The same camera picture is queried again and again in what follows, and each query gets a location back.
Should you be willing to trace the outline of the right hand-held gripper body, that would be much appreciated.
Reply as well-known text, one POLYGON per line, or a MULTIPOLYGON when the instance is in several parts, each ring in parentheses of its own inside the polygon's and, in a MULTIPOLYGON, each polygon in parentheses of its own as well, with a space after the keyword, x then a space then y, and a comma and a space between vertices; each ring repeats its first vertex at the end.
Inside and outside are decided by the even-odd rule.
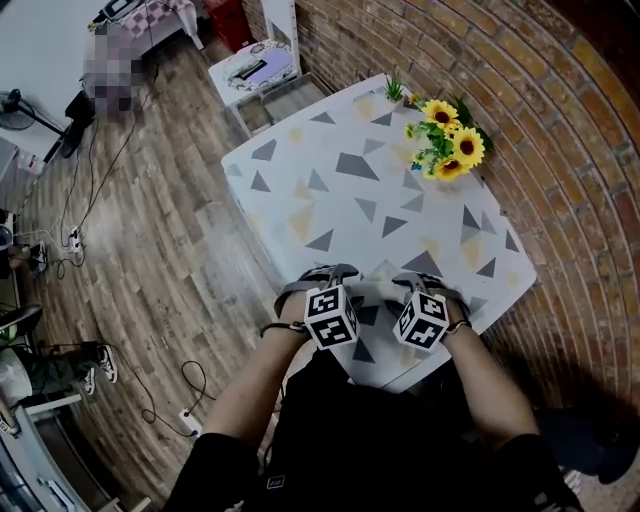
POLYGON ((394 336, 400 344, 433 352, 436 344, 445 336, 455 333, 463 325, 470 325, 470 309, 462 295, 448 288, 438 278, 424 273, 405 272, 392 282, 410 290, 404 309, 393 328, 394 336), (456 325, 453 331, 447 330, 449 301, 457 303, 465 315, 465 320, 456 325))

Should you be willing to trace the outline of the person's left hand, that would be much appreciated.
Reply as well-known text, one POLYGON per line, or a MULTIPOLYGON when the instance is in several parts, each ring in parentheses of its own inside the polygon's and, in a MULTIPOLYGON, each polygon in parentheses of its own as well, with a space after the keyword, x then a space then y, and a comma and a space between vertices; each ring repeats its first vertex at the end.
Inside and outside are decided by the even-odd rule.
POLYGON ((306 293, 297 291, 289 294, 282 306, 279 320, 283 323, 304 322, 306 293))

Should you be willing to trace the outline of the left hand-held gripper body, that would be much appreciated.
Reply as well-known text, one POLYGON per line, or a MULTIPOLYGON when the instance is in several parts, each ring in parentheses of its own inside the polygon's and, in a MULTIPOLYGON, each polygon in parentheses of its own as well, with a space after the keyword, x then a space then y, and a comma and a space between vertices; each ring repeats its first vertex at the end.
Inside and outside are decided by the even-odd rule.
POLYGON ((280 316, 289 296, 303 292, 304 318, 302 323, 293 324, 294 330, 308 333, 320 350, 355 343, 360 326, 344 280, 358 274, 354 266, 345 263, 308 270, 283 288, 274 303, 274 311, 280 316))

